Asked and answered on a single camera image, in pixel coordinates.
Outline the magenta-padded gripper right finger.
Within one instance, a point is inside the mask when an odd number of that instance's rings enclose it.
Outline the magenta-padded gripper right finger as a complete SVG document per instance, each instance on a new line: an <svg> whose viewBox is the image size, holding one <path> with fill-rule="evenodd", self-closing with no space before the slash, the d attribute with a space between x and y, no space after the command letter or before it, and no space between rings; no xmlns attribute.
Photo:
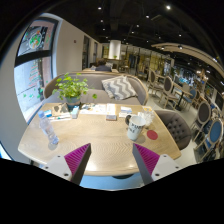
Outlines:
<svg viewBox="0 0 224 224"><path fill-rule="evenodd" d="M167 154L158 155L136 143L133 144L132 153L145 185L181 170L181 167Z"/></svg>

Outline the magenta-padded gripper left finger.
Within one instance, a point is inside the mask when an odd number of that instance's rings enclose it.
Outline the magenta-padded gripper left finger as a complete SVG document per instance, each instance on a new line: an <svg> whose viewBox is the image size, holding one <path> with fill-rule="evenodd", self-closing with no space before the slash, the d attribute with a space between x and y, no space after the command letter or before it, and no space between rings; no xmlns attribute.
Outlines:
<svg viewBox="0 0 224 224"><path fill-rule="evenodd" d="M43 170L79 185L90 155L91 144L88 143L66 155L56 155Z"/></svg>

